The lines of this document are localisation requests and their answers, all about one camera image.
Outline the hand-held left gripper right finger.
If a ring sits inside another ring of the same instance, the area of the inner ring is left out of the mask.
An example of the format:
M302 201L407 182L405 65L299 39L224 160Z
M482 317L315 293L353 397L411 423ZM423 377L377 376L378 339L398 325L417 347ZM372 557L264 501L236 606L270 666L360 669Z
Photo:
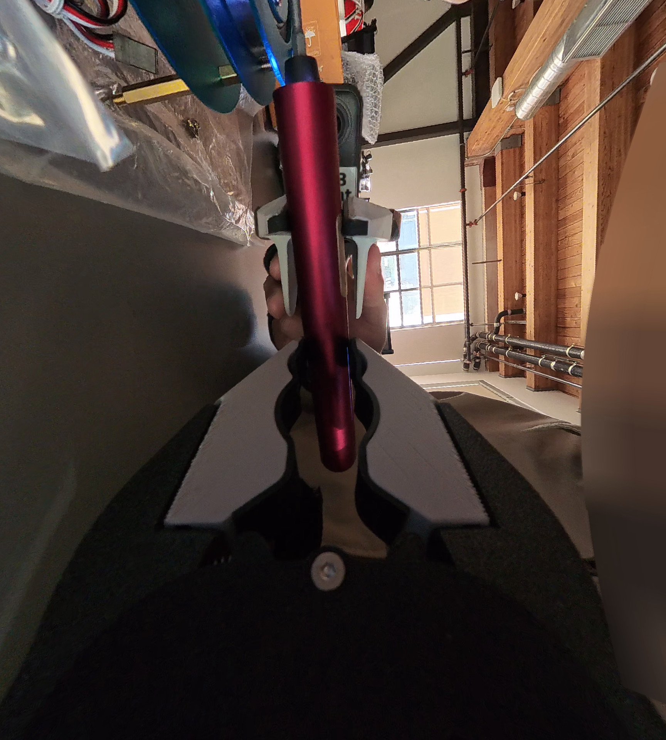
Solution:
M352 355L355 505L369 529L486 527L488 511L434 398L361 340Z

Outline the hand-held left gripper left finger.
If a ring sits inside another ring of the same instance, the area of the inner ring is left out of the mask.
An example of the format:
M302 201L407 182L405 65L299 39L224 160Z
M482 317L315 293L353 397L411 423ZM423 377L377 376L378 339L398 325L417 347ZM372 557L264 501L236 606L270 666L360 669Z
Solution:
M312 531L290 429L300 409L293 341L225 393L164 519L168 528Z

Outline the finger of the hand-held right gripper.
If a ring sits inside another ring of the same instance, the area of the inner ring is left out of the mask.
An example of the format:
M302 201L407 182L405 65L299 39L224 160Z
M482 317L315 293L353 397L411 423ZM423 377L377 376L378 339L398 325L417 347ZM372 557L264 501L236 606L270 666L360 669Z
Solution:
M347 198L342 207L342 235L351 258L355 282L356 319L363 311L368 252L377 242L397 242L401 214L361 198Z
M294 266L294 249L291 241L291 220L286 196L282 195L257 210L257 235L275 245L280 270L284 308L293 315L298 299L298 281Z

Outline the red electric screwdriver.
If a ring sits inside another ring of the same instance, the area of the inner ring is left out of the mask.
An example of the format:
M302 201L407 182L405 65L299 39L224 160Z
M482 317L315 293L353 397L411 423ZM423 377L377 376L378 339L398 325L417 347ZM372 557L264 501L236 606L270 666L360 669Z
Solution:
M306 54L301 3L288 5L291 55L273 100L320 458L341 472L355 463L356 441L336 101Z

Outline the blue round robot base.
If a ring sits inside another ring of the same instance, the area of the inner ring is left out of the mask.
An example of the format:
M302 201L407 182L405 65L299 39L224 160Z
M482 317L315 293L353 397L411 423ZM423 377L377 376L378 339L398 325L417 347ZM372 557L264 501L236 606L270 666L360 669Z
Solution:
M244 90L267 106L304 43L296 1L132 1L130 5L190 93L217 113Z

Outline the person's right hand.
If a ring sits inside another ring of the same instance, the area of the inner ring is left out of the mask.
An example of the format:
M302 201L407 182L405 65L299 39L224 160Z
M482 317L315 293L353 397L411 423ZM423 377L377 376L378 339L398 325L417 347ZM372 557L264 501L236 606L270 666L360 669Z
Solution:
M281 269L274 245L270 245L264 254L264 268L267 272L264 293L269 334L274 347L281 350L291 341L300 340L303 337L301 313L297 309L290 316L285 311ZM348 269L347 281L349 335L351 338L362 340L373 350L382 352L386 342L387 307L384 299L381 253L378 245L373 244L368 251L363 308L359 317L356 316L355 285L351 269Z

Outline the bubble wrap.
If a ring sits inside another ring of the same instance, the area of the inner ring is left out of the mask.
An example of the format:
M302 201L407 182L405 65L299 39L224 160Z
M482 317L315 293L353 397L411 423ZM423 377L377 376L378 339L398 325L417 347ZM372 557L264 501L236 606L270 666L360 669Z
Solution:
M353 84L363 100L364 140L374 145L380 133L383 103L383 66L376 53L342 51L344 82Z

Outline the window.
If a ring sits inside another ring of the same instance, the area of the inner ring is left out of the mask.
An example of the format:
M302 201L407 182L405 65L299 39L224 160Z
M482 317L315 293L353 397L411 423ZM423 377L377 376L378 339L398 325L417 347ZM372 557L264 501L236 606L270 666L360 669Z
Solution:
M399 237L380 246L390 327L463 322L460 203L402 209L400 215Z

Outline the orange cardboard box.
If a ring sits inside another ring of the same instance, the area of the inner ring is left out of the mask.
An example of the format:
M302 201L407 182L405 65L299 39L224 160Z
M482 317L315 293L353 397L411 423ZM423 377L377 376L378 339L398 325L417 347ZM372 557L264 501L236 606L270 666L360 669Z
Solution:
M343 84L341 32L343 1L301 1L306 54L315 58L320 79L328 84Z

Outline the large clear plastic bag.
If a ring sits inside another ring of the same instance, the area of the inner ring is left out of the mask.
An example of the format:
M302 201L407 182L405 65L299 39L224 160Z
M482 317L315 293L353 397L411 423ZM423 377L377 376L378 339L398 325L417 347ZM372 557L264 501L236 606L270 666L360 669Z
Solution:
M252 115L243 90L231 113L215 113L191 93L149 104L118 104L130 85L174 70L129 2L31 2L97 99L133 145L112 169L27 151L0 156L0 174L157 217L241 246L254 236ZM190 138L187 118L199 122Z

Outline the black insulated pipes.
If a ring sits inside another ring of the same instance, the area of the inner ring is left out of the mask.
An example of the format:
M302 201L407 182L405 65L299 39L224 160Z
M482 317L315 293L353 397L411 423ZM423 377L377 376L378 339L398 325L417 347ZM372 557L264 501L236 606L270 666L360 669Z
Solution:
M486 324L486 331L467 334L463 347L463 368L476 371L483 360L493 360L535 377L580 388L576 379L583 376L585 349L578 345L560 345L504 332L508 318L523 315L524 309L502 310L492 323Z

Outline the thin metal rod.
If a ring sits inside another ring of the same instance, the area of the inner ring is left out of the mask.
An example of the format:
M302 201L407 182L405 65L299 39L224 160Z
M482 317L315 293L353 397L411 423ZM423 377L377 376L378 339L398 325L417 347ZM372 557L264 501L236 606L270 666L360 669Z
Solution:
M544 2L502 74L502 92L496 103L486 106L469 136L469 158L493 155L497 144L508 134L528 131L528 123L538 116L538 112L532 119L521 121L515 116L515 106L586 3ZM610 62L611 52L619 47L622 38L635 25L640 28L639 39L658 39L657 45L646 54L631 52L631 71L623 73L607 92L599 94L596 103L588 105L585 116L558 139L551 153L568 143L605 106L633 87L637 79L650 81L652 70L666 61L666 2L607 2L593 30L577 50L577 63L561 84L578 66L588 67L591 61Z

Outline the clear printed plastic bag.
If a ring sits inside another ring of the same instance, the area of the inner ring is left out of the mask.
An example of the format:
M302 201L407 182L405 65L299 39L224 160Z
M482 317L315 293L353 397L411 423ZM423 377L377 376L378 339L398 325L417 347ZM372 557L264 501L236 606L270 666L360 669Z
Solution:
M32 3L0 1L0 156L32 150L104 172L133 145Z

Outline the silver ventilation duct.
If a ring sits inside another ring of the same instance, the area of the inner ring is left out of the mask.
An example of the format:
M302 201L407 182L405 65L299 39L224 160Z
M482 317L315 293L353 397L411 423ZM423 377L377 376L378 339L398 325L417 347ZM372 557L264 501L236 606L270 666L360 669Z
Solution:
M585 4L517 102L515 116L519 120L532 119L574 68L578 61L577 50L593 30L606 4L605 1Z

